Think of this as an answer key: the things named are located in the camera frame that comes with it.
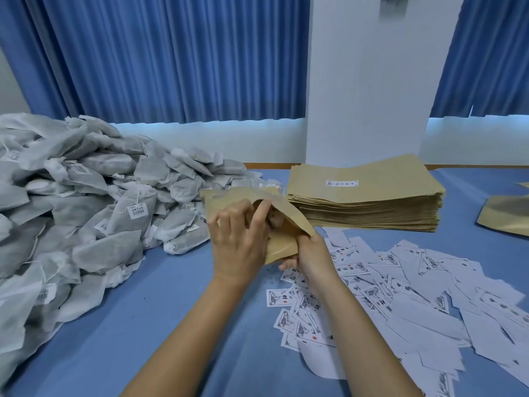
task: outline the blue curtain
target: blue curtain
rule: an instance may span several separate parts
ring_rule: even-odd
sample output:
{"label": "blue curtain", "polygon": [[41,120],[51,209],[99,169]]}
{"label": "blue curtain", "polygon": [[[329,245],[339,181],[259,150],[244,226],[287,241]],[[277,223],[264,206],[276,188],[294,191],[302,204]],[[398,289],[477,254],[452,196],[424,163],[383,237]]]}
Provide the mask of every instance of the blue curtain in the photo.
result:
{"label": "blue curtain", "polygon": [[36,113],[117,123],[296,119],[305,116],[309,8],[310,0],[0,0],[0,44]]}
{"label": "blue curtain", "polygon": [[432,117],[529,114],[529,0],[464,0]]}

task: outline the table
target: table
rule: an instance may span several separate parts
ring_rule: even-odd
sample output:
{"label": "table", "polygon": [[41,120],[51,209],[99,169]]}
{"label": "table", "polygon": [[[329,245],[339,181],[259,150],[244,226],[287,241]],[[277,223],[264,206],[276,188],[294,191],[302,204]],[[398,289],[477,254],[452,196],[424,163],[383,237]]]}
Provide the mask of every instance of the table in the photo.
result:
{"label": "table", "polygon": [[[265,179],[288,183],[288,170],[264,170]],[[446,187],[436,233],[346,230],[374,250],[388,250],[403,238],[481,262],[484,272],[529,294],[529,239],[475,224],[489,195],[524,195],[516,185],[529,169],[438,169],[433,176]],[[141,268],[105,295],[96,309],[67,323],[19,370],[8,397],[107,397],[118,395],[155,349],[182,320],[212,277],[208,243],[183,256],[161,247],[147,251]],[[261,269],[228,324],[206,372],[203,396],[350,395],[343,380],[312,374],[301,354],[280,347],[272,328],[280,310],[267,308],[265,290],[284,288],[277,265]],[[521,308],[529,311],[529,299]],[[451,307],[451,312],[459,315]],[[466,372],[454,382],[457,397],[528,396],[529,388],[496,363],[461,350]]]}

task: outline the wooden trim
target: wooden trim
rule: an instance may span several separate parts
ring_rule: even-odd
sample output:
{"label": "wooden trim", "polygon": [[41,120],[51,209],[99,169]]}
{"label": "wooden trim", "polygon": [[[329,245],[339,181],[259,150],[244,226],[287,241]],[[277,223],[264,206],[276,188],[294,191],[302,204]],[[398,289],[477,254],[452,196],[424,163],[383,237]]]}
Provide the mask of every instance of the wooden trim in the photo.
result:
{"label": "wooden trim", "polygon": [[[265,169],[282,169],[290,170],[290,167],[300,165],[301,163],[244,163],[246,168],[251,170],[265,170]],[[510,165],[489,165],[489,164],[425,164],[428,170],[435,170],[438,168],[529,168],[529,166],[510,166]]]}

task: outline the person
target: person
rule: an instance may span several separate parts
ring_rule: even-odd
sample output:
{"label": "person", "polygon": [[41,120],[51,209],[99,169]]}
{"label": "person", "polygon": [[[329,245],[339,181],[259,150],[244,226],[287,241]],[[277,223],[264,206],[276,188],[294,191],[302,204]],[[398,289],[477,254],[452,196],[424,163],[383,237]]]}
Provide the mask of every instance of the person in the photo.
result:
{"label": "person", "polygon": [[[193,396],[232,312],[265,261],[271,202],[234,203],[208,219],[213,278],[195,306],[123,390],[121,397]],[[367,313],[341,281],[323,238],[300,235],[296,267],[327,313],[355,397],[422,397]]]}

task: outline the hand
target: hand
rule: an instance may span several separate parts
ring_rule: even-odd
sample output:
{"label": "hand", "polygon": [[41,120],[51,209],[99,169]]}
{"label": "hand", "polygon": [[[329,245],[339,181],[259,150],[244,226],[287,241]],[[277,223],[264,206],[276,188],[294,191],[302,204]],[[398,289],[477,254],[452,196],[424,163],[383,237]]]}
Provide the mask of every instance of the hand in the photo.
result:
{"label": "hand", "polygon": [[297,237],[297,243],[298,255],[286,258],[279,265],[279,269],[299,269],[307,277],[313,292],[321,296],[327,285],[332,285],[336,280],[340,281],[327,245],[318,233],[312,237],[300,235]]}
{"label": "hand", "polygon": [[[213,279],[246,288],[265,263],[269,230],[266,217],[272,202],[254,207],[241,200],[207,220],[213,248]],[[250,222],[245,226],[245,219]]]}

